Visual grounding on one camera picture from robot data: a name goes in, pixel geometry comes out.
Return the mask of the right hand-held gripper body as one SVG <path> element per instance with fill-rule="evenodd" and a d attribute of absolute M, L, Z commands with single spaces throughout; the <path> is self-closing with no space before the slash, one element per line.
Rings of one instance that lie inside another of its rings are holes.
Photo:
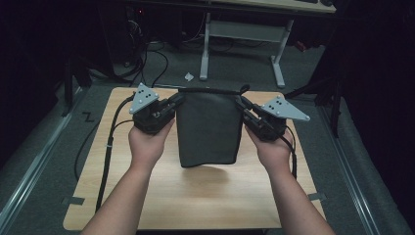
<path fill-rule="evenodd" d="M 309 115 L 296 108 L 281 95 L 259 106 L 261 109 L 259 115 L 251 111 L 256 117 L 256 124 L 247 125 L 247 127 L 261 141 L 275 141 L 283 136 L 288 119 L 310 121 Z"/>

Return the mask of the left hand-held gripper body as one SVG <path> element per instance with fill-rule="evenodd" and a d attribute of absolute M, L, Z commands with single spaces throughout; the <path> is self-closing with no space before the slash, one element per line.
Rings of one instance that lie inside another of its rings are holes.
<path fill-rule="evenodd" d="M 167 112 L 168 105 L 167 99 L 161 100 L 158 93 L 140 83 L 129 109 L 134 126 L 146 134 L 157 134 L 175 117 Z"/>

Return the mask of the grey and yellow bag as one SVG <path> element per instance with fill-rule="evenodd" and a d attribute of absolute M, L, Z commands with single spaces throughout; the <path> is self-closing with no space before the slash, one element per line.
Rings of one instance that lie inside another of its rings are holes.
<path fill-rule="evenodd" d="M 180 88 L 184 102 L 176 109 L 182 167 L 232 165 L 237 160 L 243 113 L 237 102 L 250 89 Z"/>

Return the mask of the person's right hand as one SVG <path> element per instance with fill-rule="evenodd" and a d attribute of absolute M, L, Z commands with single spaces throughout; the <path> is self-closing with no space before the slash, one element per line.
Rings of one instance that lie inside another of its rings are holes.
<path fill-rule="evenodd" d="M 263 142 L 247 126 L 245 129 L 256 146 L 260 163 L 270 175 L 291 173 L 289 165 L 291 150 L 282 139 Z"/>

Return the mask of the person's left hand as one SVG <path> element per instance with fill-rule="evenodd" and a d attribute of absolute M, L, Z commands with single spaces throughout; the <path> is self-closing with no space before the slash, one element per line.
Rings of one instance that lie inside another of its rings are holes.
<path fill-rule="evenodd" d="M 171 120 L 160 132 L 155 135 L 146 134 L 133 126 L 128 133 L 128 141 L 131 151 L 131 165 L 135 170 L 152 170 L 160 159 L 166 137 L 174 125 Z"/>

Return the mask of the black metal stand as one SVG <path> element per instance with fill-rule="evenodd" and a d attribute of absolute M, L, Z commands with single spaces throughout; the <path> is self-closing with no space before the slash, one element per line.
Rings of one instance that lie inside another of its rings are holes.
<path fill-rule="evenodd" d="M 338 138 L 338 123 L 341 114 L 342 82 L 338 78 L 327 77 L 311 81 L 305 86 L 285 94 L 288 99 L 293 99 L 301 94 L 315 94 L 314 104 L 316 106 L 331 106 L 329 114 L 329 129 Z"/>
<path fill-rule="evenodd" d="M 65 63 L 64 89 L 65 89 L 65 109 L 63 116 L 66 117 L 73 107 L 73 81 L 76 80 L 81 88 L 89 88 L 92 80 L 89 69 L 84 62 L 77 56 L 71 56 Z"/>

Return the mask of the white-legged desk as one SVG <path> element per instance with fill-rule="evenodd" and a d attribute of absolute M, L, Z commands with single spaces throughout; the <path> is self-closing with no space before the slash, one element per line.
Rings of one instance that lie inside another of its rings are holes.
<path fill-rule="evenodd" d="M 285 87 L 280 60 L 295 18 L 332 17 L 337 9 L 326 0 L 126 0 L 144 7 L 203 11 L 205 16 L 204 51 L 200 80 L 208 79 L 209 41 L 212 37 L 278 43 L 270 57 L 276 84 Z"/>

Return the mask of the dark computer tower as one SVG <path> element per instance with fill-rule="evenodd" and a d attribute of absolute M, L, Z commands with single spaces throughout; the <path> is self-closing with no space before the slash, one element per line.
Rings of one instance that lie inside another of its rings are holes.
<path fill-rule="evenodd" d="M 126 27 L 131 41 L 131 62 L 137 64 L 147 45 L 148 27 L 143 8 L 126 6 Z"/>

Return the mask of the metal floor rail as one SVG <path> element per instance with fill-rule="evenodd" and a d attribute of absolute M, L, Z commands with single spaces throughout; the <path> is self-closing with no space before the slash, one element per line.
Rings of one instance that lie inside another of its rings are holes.
<path fill-rule="evenodd" d="M 74 170 L 88 132 L 82 113 L 82 101 L 87 94 L 86 88 L 78 88 L 66 117 L 56 107 L 43 119 L 16 153 L 17 159 L 0 176 L 4 181 L 12 177 L 14 170 L 24 170 L 17 188 L 0 211 L 0 235 L 64 229 L 69 205 L 63 205 L 62 199 L 74 192 Z"/>
<path fill-rule="evenodd" d="M 326 109 L 318 107 L 317 111 L 324 122 L 325 129 L 328 132 L 332 145 L 334 146 L 340 171 L 345 180 L 347 190 L 351 196 L 354 207 L 358 213 L 358 216 L 364 227 L 366 235 L 380 235 L 379 227 L 369 208 L 367 199 L 364 196 L 363 191 L 359 183 L 357 182 L 357 179 L 347 160 L 346 152 L 343 148 L 343 145 L 340 139 L 335 136 L 334 132 L 331 129 L 330 118 Z"/>

